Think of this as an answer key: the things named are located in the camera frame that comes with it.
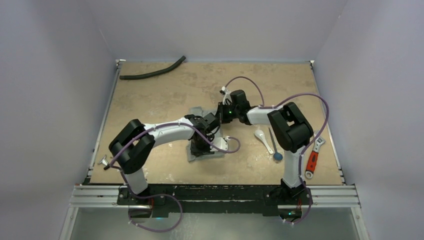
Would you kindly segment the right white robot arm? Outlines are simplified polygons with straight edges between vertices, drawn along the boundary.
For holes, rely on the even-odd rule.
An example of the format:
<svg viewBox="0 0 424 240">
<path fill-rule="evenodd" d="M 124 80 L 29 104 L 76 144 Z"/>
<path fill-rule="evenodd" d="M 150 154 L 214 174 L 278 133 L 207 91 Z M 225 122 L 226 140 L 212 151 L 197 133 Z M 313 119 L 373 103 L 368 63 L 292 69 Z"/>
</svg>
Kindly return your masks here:
<svg viewBox="0 0 424 240">
<path fill-rule="evenodd" d="M 293 98 L 294 95 L 273 106 L 253 106 L 243 90 L 235 90 L 218 103 L 215 114 L 222 124 L 237 119 L 248 126 L 268 125 L 272 128 L 275 141 L 285 156 L 280 186 L 272 193 L 288 204 L 298 200 L 306 189 L 300 171 L 301 158 L 314 133 L 299 107 L 291 101 Z"/>
</svg>

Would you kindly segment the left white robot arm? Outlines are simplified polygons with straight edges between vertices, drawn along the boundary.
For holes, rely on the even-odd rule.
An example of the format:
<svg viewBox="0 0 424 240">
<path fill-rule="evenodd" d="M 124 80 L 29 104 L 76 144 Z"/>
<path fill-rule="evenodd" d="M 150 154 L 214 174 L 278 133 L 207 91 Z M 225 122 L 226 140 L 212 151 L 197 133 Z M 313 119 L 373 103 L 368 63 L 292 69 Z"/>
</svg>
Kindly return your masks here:
<svg viewBox="0 0 424 240">
<path fill-rule="evenodd" d="M 153 148 L 174 141 L 188 140 L 188 153 L 193 157 L 214 155 L 228 150 L 228 144 L 216 135 L 220 121 L 213 113 L 205 116 L 188 114 L 160 124 L 143 124 L 133 119 L 108 146 L 130 187 L 129 197 L 138 205 L 149 199 L 143 166 Z"/>
</svg>

